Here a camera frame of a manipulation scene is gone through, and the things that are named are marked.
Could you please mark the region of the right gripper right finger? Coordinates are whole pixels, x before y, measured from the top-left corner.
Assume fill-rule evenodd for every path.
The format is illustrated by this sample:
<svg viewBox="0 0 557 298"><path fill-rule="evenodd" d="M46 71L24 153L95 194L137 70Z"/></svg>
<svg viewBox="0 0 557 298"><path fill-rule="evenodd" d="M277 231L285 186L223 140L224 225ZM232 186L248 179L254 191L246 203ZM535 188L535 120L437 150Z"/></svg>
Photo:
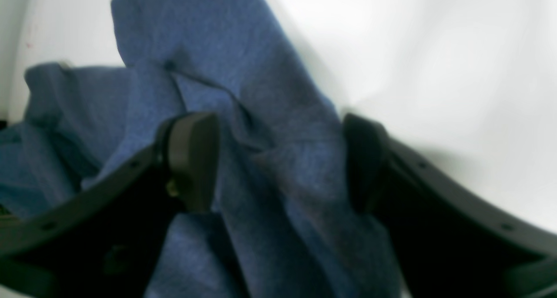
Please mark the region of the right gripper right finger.
<svg viewBox="0 0 557 298"><path fill-rule="evenodd" d="M483 200L390 137L347 114L354 209L387 228L414 298L554 298L557 237Z"/></svg>

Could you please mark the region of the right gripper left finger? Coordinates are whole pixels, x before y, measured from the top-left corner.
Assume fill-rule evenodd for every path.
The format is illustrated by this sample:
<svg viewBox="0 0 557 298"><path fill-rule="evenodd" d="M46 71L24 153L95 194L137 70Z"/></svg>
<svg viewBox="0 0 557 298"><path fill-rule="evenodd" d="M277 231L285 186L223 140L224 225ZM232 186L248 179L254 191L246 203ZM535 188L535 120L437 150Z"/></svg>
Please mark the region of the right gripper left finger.
<svg viewBox="0 0 557 298"><path fill-rule="evenodd" d="M153 145L71 201L1 229L2 286L34 298L141 298L179 213L208 213L219 121L164 122Z"/></svg>

